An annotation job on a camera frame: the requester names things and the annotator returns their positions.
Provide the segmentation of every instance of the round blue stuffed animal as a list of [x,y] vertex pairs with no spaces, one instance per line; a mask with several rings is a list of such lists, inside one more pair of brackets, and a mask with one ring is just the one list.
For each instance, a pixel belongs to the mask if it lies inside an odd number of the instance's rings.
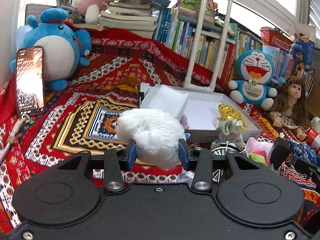
[[[60,91],[68,86],[66,78],[76,70],[78,64],[88,66],[87,56],[91,50],[91,37],[86,30],[73,31],[63,21],[68,12],[61,8],[50,8],[40,15],[41,23],[36,17],[27,18],[32,29],[26,34],[21,48],[41,46],[44,48],[44,80],[49,90]],[[16,60],[10,63],[14,73]]]
[[269,110],[277,95],[275,88],[265,86],[271,81],[274,65],[271,58],[260,50],[249,50],[240,55],[237,72],[243,80],[231,80],[230,98],[238,103],[249,103]]

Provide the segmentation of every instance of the long brown hair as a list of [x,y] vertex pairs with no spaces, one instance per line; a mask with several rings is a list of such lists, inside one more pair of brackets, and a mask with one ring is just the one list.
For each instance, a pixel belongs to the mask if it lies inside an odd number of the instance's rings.
[[301,97],[297,100],[292,108],[291,118],[297,125],[307,124],[307,111],[306,111],[306,94],[305,94],[305,80],[296,76],[289,77],[285,83],[277,88],[278,95],[274,99],[273,106],[270,111],[284,112],[289,108],[289,94],[288,90],[290,85],[300,85],[301,86]]

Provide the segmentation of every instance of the silver bolt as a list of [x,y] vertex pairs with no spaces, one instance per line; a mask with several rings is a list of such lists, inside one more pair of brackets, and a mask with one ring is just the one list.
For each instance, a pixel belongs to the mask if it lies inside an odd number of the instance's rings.
[[195,183],[196,189],[204,190],[204,189],[208,189],[209,187],[210,187],[209,183],[204,181],[199,181]]
[[25,239],[25,240],[32,240],[33,239],[33,234],[26,231],[22,234],[22,237]]
[[122,187],[122,183],[118,181],[108,182],[107,187],[109,189],[120,189]]
[[296,237],[296,234],[294,232],[288,232],[285,235],[285,240],[293,240]]
[[155,188],[155,191],[156,191],[156,192],[163,192],[163,191],[164,191],[164,188],[163,188],[163,187],[156,187],[156,188]]

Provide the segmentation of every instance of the red plastic basket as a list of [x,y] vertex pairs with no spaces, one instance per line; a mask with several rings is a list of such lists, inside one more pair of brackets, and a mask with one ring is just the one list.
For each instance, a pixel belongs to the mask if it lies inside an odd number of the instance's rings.
[[286,36],[282,35],[280,32],[266,27],[261,28],[261,40],[269,46],[273,46],[282,49],[285,52],[289,52],[291,48],[292,41]]

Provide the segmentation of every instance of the white wall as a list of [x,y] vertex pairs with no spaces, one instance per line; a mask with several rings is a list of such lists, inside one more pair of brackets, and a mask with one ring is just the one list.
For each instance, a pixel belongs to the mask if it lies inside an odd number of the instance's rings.
[[20,0],[0,0],[0,87],[12,76],[9,64],[15,58]]

